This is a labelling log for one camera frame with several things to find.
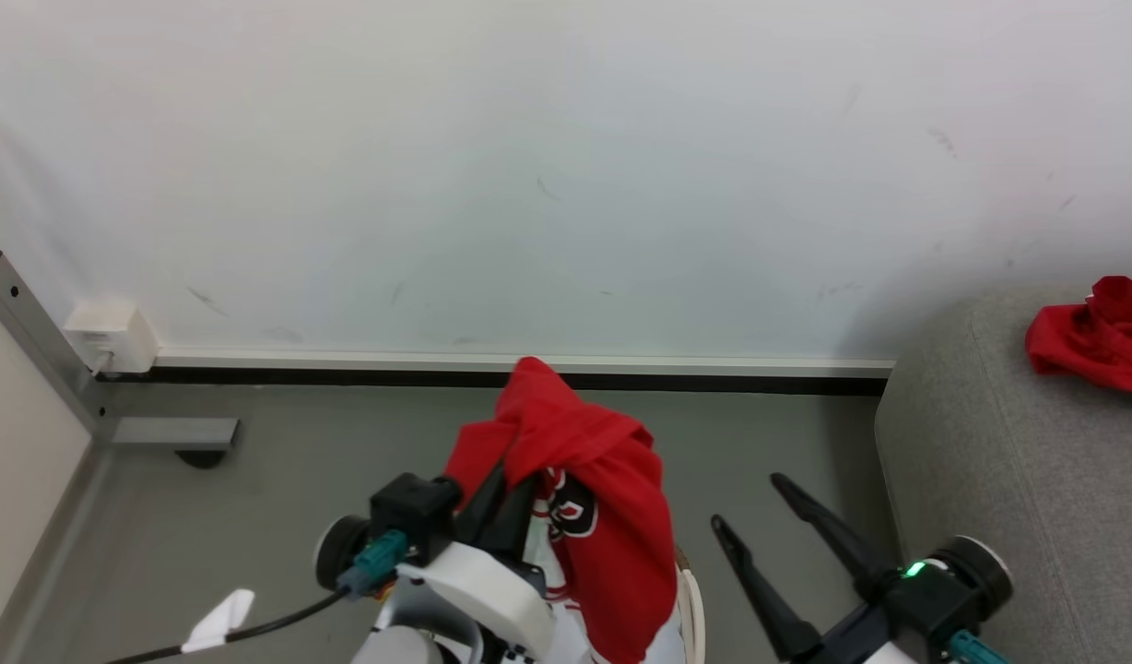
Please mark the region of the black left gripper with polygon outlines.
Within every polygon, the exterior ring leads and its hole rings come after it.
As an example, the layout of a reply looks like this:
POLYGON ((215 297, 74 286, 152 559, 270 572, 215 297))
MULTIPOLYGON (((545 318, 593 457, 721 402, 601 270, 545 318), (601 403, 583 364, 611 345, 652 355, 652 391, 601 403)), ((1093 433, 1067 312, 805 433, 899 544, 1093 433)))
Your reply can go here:
MULTIPOLYGON (((523 560, 539 492, 531 474, 507 492, 504 462, 496 462, 455 519, 456 541, 474 545, 489 531, 489 553, 523 560)), ((402 564, 423 567, 454 538, 454 510, 464 493, 452 478, 402 472, 369 500, 367 516, 342 516, 314 552, 314 579, 331 592, 380 592, 402 564)))

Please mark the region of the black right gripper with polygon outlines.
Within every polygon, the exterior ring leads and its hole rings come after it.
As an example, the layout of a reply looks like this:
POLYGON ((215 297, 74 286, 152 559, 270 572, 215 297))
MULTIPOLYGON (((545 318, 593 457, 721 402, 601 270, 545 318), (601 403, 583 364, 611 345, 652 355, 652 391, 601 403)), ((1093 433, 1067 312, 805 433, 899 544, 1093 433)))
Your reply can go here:
POLYGON ((722 516, 711 529, 777 659, 805 663, 1004 663, 979 638, 984 623, 1012 598, 1012 576, 978 538, 947 538, 931 555, 897 563, 782 472, 772 486, 799 520, 811 524, 843 564, 864 605, 822 639, 757 570, 754 554, 722 516))

